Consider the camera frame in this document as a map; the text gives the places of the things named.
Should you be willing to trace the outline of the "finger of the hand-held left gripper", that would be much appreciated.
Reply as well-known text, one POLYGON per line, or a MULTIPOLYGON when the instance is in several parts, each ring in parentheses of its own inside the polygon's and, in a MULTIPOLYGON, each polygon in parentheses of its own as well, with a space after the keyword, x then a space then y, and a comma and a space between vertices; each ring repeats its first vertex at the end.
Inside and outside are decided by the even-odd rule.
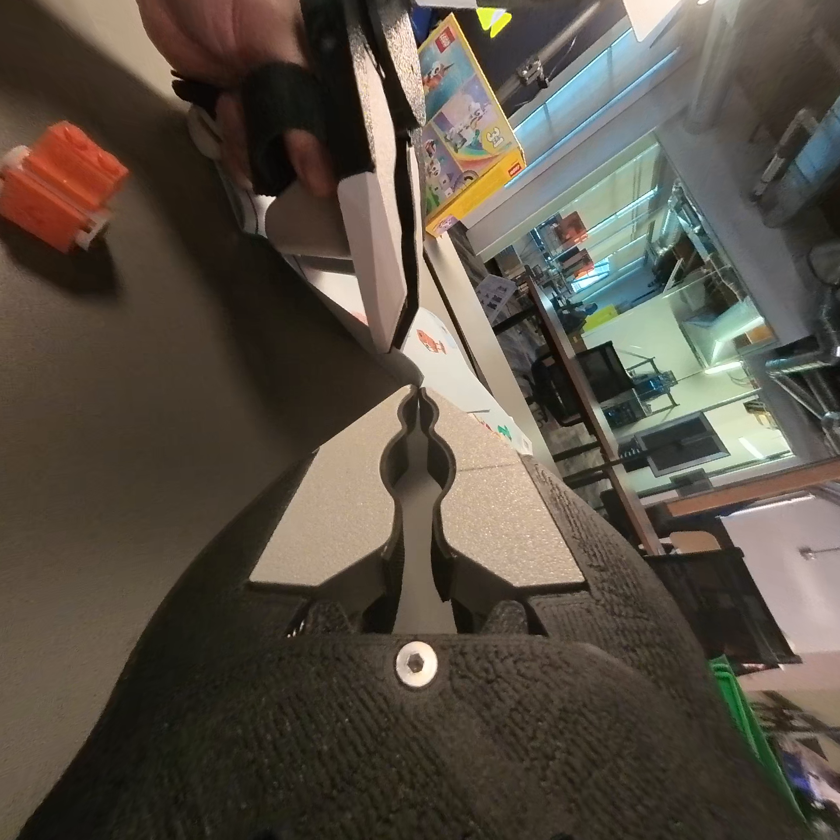
POLYGON ((399 349, 418 310, 422 176, 411 141, 374 134, 374 169, 339 182, 339 208, 377 352, 399 349))
POLYGON ((267 206, 265 234, 282 255, 351 259, 337 193, 322 197, 286 189, 267 206))

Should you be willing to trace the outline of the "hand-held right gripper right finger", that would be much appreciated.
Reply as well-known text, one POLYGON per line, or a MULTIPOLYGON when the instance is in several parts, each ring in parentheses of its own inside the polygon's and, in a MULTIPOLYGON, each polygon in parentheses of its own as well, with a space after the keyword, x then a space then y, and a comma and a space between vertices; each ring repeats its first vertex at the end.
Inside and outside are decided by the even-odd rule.
POLYGON ((444 602, 575 592, 585 578, 533 477, 533 458, 437 392, 420 391, 433 505, 432 572, 444 602))

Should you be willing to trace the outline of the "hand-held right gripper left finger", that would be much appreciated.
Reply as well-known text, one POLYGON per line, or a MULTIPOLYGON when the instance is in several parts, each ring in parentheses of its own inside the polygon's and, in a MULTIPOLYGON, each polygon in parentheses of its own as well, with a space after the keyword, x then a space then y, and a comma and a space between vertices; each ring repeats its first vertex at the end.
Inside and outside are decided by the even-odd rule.
POLYGON ((403 505, 418 388, 407 385, 323 444, 249 582, 338 603, 361 632, 393 630, 403 586, 403 505))

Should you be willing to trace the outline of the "orange lego build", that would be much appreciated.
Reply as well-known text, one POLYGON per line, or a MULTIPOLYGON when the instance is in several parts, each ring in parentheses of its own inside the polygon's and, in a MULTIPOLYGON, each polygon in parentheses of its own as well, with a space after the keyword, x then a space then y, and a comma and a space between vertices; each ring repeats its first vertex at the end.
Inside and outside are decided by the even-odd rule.
POLYGON ((130 170, 78 126, 48 127, 1 163, 2 219, 63 254, 87 250, 109 225, 130 170))

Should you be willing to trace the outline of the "green plastic bin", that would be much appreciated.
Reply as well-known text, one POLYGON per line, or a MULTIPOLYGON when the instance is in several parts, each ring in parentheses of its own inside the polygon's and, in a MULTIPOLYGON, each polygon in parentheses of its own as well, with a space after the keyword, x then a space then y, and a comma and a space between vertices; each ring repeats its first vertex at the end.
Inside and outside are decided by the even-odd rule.
POLYGON ((792 809, 803 824, 809 823, 807 810, 802 808, 802 797, 786 771, 781 747, 760 724, 757 713, 749 702, 726 656, 709 659, 709 670, 717 683, 730 719, 747 743, 752 756, 782 800, 792 809))

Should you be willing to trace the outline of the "yellow lego box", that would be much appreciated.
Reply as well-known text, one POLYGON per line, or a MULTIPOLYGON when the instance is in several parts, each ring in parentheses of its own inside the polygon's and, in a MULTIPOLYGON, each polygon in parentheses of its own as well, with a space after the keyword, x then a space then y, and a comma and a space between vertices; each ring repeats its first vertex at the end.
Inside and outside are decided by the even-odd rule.
POLYGON ((424 226, 440 237, 521 174, 522 147, 455 14, 418 49, 424 226))

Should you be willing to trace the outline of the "person's left hand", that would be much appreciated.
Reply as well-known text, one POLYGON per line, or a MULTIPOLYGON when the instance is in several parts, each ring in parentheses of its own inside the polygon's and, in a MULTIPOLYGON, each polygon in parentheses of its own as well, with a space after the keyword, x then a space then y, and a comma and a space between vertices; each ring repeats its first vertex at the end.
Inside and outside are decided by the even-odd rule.
POLYGON ((316 197, 335 195, 327 103, 299 2, 137 5, 176 95, 206 114, 202 141, 237 186, 277 195, 298 182, 316 197))

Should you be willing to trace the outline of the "white printed sign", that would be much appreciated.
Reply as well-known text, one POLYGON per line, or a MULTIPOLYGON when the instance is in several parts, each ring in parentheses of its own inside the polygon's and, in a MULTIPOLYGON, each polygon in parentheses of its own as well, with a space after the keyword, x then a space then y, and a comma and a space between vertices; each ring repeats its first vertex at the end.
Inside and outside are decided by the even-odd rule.
POLYGON ((475 294, 490 325, 496 323, 517 289, 516 281, 492 274, 477 283, 475 294))

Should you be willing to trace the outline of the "light blue instruction booklet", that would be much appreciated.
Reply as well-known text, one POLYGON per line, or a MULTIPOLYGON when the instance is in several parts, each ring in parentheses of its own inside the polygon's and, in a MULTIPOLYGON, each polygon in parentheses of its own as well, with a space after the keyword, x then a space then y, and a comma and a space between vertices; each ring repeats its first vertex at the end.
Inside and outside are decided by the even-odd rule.
POLYGON ((334 259, 293 255, 285 259, 362 349, 384 362, 388 370, 435 391, 467 414, 498 404, 445 322, 432 311, 419 308, 402 344, 390 353, 378 353, 355 274, 333 270, 339 264, 334 259))

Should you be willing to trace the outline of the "long dark wooden table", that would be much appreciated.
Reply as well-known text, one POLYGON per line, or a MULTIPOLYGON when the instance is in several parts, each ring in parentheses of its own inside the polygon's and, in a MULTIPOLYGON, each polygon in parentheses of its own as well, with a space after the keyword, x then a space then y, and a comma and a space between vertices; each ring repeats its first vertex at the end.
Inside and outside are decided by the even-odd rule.
POLYGON ((632 524, 638 545, 643 547, 648 555, 664 555, 665 547, 660 541, 641 500, 629 483, 627 472, 618 454, 616 438, 606 421, 600 403, 595 398, 590 383, 586 379, 585 372, 576 358, 574 348, 553 308, 550 297, 533 278, 527 277, 527 284, 530 297, 546 333, 552 357, 557 364, 563 365, 570 377, 575 394, 581 403, 583 416, 589 422, 592 434, 601 451, 602 465, 596 468, 595 472, 603 473, 610 481, 628 520, 632 524))

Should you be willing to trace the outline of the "black office chair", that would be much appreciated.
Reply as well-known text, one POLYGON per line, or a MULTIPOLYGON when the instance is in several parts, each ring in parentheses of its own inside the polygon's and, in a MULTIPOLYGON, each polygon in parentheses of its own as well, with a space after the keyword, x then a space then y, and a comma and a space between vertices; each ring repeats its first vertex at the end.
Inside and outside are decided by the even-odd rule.
POLYGON ((585 423, 585 414, 574 384, 562 364, 549 352, 541 353, 530 368, 532 397, 560 426, 585 423))

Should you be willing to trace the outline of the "black cabinet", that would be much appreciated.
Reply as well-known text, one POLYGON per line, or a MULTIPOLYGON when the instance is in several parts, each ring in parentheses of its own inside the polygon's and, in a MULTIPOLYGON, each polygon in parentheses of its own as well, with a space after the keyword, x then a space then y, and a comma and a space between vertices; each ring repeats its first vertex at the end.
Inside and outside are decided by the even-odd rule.
POLYGON ((607 403, 634 389, 633 379, 612 341, 577 353, 576 360, 598 403, 607 403))

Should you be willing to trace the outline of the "monitor on stand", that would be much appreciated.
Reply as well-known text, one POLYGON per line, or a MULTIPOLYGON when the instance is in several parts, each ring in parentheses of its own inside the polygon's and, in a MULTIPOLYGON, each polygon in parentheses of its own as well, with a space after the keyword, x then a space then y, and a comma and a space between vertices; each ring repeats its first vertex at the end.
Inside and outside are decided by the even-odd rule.
POLYGON ((706 413, 696 412, 645 429, 633 441, 659 478, 730 456, 706 413))

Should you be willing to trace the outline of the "black mesh chair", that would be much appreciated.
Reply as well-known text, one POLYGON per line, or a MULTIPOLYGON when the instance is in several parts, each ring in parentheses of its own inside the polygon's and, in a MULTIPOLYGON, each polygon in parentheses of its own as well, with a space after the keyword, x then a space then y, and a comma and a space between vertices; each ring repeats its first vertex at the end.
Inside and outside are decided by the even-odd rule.
POLYGON ((738 548, 646 555, 708 659, 736 676, 800 665, 738 548))

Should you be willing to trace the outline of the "wooden post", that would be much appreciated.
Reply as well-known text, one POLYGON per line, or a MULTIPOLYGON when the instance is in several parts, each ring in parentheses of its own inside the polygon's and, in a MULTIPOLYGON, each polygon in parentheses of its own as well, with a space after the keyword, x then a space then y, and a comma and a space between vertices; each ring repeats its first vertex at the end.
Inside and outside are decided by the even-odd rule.
POLYGON ((789 496, 839 480, 839 457, 746 479, 690 497, 662 501, 645 508, 650 518, 679 518, 755 501, 789 496))

